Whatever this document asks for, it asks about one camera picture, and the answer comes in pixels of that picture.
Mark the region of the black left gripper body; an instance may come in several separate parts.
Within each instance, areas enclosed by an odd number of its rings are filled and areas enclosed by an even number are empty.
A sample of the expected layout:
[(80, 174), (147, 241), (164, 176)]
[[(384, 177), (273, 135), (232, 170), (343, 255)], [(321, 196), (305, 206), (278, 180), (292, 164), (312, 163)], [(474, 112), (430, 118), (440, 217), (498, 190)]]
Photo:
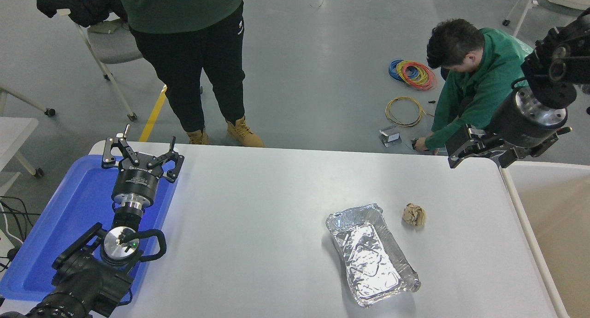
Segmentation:
[(139, 196), (140, 203), (153, 203), (159, 179), (163, 176), (163, 169), (159, 165), (154, 169), (135, 167), (124, 168), (118, 165), (118, 177), (112, 190), (112, 200), (122, 203), (124, 198)]

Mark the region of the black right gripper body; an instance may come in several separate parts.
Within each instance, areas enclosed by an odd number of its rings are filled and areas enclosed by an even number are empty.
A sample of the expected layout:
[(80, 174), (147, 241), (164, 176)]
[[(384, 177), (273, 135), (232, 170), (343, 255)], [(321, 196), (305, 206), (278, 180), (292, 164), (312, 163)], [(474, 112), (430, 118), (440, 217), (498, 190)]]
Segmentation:
[(489, 133), (514, 146), (531, 148), (561, 127), (561, 109), (543, 105), (531, 90), (514, 90), (497, 108)]

